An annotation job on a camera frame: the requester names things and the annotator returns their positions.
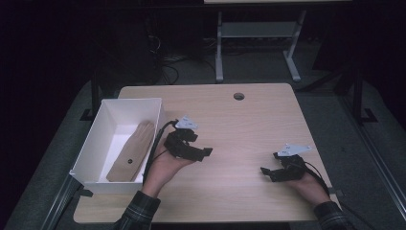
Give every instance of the wooden block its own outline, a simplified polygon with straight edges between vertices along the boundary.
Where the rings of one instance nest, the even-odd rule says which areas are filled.
[[[154,124],[151,122],[144,121],[137,126],[107,175],[110,182],[131,181],[138,174],[147,155],[153,133]]]

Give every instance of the flannel shirt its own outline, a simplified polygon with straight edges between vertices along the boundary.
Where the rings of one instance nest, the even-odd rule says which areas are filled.
[[[333,201],[319,204],[313,211],[323,230],[355,229],[343,211],[341,211],[338,205]]]
[[[122,217],[114,223],[114,230],[148,230],[161,200],[138,191]]]
[[[148,230],[161,200],[138,191],[115,222],[114,230]],[[314,208],[314,214],[323,230],[355,230],[335,202],[325,202]]]

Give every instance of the hole in table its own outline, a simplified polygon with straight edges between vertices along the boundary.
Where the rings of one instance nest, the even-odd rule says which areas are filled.
[[[245,96],[242,93],[235,93],[234,94],[234,99],[236,99],[237,101],[242,101],[244,100]]]

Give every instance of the person's right hand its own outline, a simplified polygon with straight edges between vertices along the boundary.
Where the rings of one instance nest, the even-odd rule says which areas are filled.
[[[304,174],[304,177],[302,177],[302,179],[289,180],[285,183],[296,190],[305,200],[307,200],[313,206],[313,208],[321,203],[331,201],[323,187],[312,175],[307,172]]]
[[[160,144],[155,152],[155,158],[149,168],[147,180],[142,192],[156,198],[162,187],[167,184],[182,168],[194,163],[194,161],[176,158],[169,153],[163,144]]]

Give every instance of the table top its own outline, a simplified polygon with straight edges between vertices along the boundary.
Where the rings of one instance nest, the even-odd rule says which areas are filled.
[[[236,100],[234,95],[244,99]],[[161,191],[154,222],[250,222],[315,219],[310,205],[260,167],[280,169],[272,153],[286,144],[311,146],[301,154],[330,187],[293,90],[286,83],[128,86],[120,99],[162,98],[168,120],[188,115],[199,128],[191,146],[211,156],[182,169]],[[114,222],[133,195],[82,196],[74,220]]]

